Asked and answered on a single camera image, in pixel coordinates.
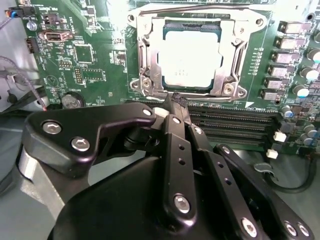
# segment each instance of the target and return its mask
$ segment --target metal bracket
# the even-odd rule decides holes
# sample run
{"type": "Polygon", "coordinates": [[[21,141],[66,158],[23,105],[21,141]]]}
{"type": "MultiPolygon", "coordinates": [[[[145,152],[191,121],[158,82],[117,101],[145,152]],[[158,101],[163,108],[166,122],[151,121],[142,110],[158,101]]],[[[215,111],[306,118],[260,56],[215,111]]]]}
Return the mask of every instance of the metal bracket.
{"type": "MultiPolygon", "coordinates": [[[[191,7],[192,5],[174,5],[174,8],[191,7]]],[[[218,52],[223,57],[221,67],[215,70],[213,86],[206,92],[181,93],[189,100],[225,102],[245,98],[247,90],[241,87],[240,75],[247,52],[247,43],[251,33],[262,30],[267,25],[267,18],[250,9],[204,9],[188,10],[179,13],[202,13],[213,15],[229,15],[228,19],[220,18],[181,18],[162,17],[156,13],[144,14],[147,10],[170,9],[170,4],[147,4],[128,13],[128,24],[137,29],[137,45],[139,59],[139,79],[130,82],[132,90],[145,97],[164,99],[173,93],[170,87],[163,85],[162,67],[158,63],[164,36],[163,27],[167,21],[212,21],[219,23],[221,37],[218,52]]]]}

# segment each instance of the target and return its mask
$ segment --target cylindrical component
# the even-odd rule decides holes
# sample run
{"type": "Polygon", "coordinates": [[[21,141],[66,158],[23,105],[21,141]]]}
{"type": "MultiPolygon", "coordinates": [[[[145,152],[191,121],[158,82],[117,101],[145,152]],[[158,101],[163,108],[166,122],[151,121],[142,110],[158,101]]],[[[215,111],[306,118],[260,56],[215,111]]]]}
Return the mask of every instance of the cylindrical component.
{"type": "Polygon", "coordinates": [[[292,118],[294,116],[294,113],[291,111],[290,107],[288,105],[281,108],[281,113],[285,118],[292,118]]]}
{"type": "Polygon", "coordinates": [[[319,72],[315,69],[312,69],[312,67],[307,66],[300,71],[300,76],[309,81],[314,81],[318,79],[319,72]]]}
{"type": "Polygon", "coordinates": [[[300,138],[301,138],[303,144],[306,145],[306,146],[310,146],[312,144],[312,142],[314,141],[311,137],[308,137],[308,135],[305,134],[305,133],[302,134],[300,136],[300,138]]]}
{"type": "Polygon", "coordinates": [[[320,44],[320,32],[318,32],[313,39],[316,43],[320,44]]]}
{"type": "Polygon", "coordinates": [[[315,48],[308,52],[306,55],[308,59],[314,61],[316,64],[320,63],[320,49],[315,48]]]}
{"type": "Polygon", "coordinates": [[[309,95],[309,90],[303,85],[297,85],[294,87],[292,92],[297,95],[299,98],[305,98],[309,95]]]}
{"type": "Polygon", "coordinates": [[[309,138],[314,138],[317,134],[317,130],[315,129],[315,126],[313,126],[313,125],[306,126],[304,128],[304,132],[309,138]]]}
{"type": "Polygon", "coordinates": [[[84,98],[77,92],[69,91],[62,98],[61,103],[65,109],[78,109],[85,106],[84,98]]]}
{"type": "Polygon", "coordinates": [[[29,29],[30,31],[37,31],[38,25],[34,21],[28,21],[26,23],[26,28],[29,29]]]}

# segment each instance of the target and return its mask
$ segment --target electrolytic capacitor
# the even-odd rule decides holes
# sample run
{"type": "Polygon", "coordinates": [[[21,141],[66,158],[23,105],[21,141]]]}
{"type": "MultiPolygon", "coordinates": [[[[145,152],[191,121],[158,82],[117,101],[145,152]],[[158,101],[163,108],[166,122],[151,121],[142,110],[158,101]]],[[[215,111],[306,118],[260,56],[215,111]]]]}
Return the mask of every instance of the electrolytic capacitor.
{"type": "Polygon", "coordinates": [[[299,98],[305,98],[309,95],[309,90],[303,85],[297,85],[293,88],[292,92],[299,98]]]}
{"type": "Polygon", "coordinates": [[[317,130],[316,130],[315,126],[313,126],[313,125],[306,126],[304,128],[304,132],[309,138],[314,138],[317,134],[317,130]]]}
{"type": "Polygon", "coordinates": [[[312,67],[307,66],[300,71],[300,76],[309,81],[314,81],[318,79],[319,72],[315,69],[312,69],[312,67]]]}
{"type": "Polygon", "coordinates": [[[314,141],[311,137],[308,137],[308,135],[305,133],[300,136],[300,139],[302,140],[303,144],[306,146],[310,146],[314,141]]]}
{"type": "Polygon", "coordinates": [[[319,64],[320,63],[320,49],[315,48],[308,52],[306,55],[308,59],[314,61],[314,63],[319,64]]]}
{"type": "Polygon", "coordinates": [[[294,116],[293,112],[291,111],[288,105],[281,108],[281,113],[285,118],[292,118],[294,116]]]}

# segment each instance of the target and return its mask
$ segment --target mounting hole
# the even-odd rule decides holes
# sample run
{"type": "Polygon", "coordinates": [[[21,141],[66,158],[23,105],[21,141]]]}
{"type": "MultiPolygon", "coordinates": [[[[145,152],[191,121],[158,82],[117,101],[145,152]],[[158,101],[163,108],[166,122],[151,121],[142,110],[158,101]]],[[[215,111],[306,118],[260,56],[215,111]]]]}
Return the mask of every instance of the mounting hole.
{"type": "Polygon", "coordinates": [[[255,24],[257,24],[260,27],[262,26],[262,24],[264,24],[264,21],[261,18],[259,18],[255,21],[255,24]]]}
{"type": "Polygon", "coordinates": [[[315,19],[316,15],[312,12],[312,13],[309,13],[307,16],[306,16],[306,20],[307,21],[311,21],[313,19],[315,19]]]}
{"type": "Polygon", "coordinates": [[[143,113],[147,116],[151,116],[152,115],[152,112],[147,110],[147,109],[143,109],[143,113]]]}
{"type": "Polygon", "coordinates": [[[181,123],[181,121],[178,118],[176,118],[175,116],[172,119],[176,124],[181,123]]]}
{"type": "Polygon", "coordinates": [[[231,182],[228,178],[225,178],[224,181],[225,181],[225,183],[228,184],[229,186],[232,184],[232,182],[231,182]]]}
{"type": "Polygon", "coordinates": [[[183,165],[186,165],[186,162],[182,159],[182,158],[179,158],[178,159],[178,162],[183,166],[183,165]]]}
{"type": "Polygon", "coordinates": [[[244,95],[246,95],[245,91],[239,91],[238,97],[243,97],[244,95]]]}
{"type": "Polygon", "coordinates": [[[135,16],[129,15],[128,20],[129,20],[129,22],[133,22],[135,20],[135,16]]]}
{"type": "Polygon", "coordinates": [[[132,83],[132,87],[133,87],[134,89],[136,89],[136,88],[138,87],[138,84],[137,84],[136,82],[134,82],[134,83],[132,83]]]}

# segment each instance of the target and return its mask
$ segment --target integrated circuit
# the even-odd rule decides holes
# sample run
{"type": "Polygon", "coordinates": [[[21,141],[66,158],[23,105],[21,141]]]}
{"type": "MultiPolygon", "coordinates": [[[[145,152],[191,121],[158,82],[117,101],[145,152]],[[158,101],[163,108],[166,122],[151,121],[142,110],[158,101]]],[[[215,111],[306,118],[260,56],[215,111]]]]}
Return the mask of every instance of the integrated circuit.
{"type": "Polygon", "coordinates": [[[80,64],[92,64],[94,61],[92,46],[90,44],[75,44],[74,53],[76,61],[80,64]]]}
{"type": "Polygon", "coordinates": [[[101,69],[82,69],[83,79],[86,81],[102,81],[104,79],[103,71],[101,69]]]}
{"type": "Polygon", "coordinates": [[[247,9],[240,16],[238,10],[208,8],[201,15],[191,10],[170,18],[161,14],[145,18],[140,13],[148,7],[128,15],[139,46],[139,78],[130,82],[133,91],[157,99],[179,91],[190,100],[213,102],[247,96],[241,83],[242,66],[251,34],[267,25],[265,15],[247,9]]]}

